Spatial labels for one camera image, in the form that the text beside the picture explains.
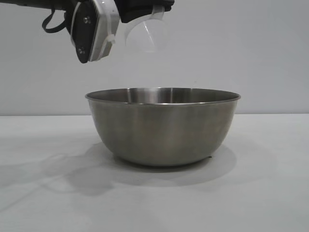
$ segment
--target clear plastic cup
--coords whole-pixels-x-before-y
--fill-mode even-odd
[[[157,52],[166,47],[169,30],[162,20],[163,6],[154,6],[151,15],[131,21],[125,31],[126,46],[130,50]]]

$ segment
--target metal bowl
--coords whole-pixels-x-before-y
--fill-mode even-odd
[[[205,159],[221,145],[237,93],[197,88],[124,88],[88,93],[106,147],[148,166],[177,166]]]

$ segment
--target screw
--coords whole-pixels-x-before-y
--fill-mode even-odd
[[[86,17],[84,18],[84,23],[89,23],[89,24],[91,24],[91,20],[90,20],[90,17],[89,17],[89,16],[86,16]]]
[[[82,48],[79,48],[79,49],[78,49],[78,52],[79,52],[79,54],[85,54],[85,50],[84,50],[83,47],[82,47]]]

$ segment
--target gray backdrop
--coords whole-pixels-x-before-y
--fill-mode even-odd
[[[308,0],[176,0],[156,54],[125,49],[82,65],[66,31],[45,34],[45,9],[0,4],[0,115],[89,114],[87,92],[202,87],[242,95],[238,113],[309,113]],[[53,24],[63,13],[57,13]]]

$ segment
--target table surface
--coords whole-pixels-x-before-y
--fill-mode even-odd
[[[1,232],[308,232],[309,115],[236,115],[213,158],[114,159],[90,116],[0,117]]]

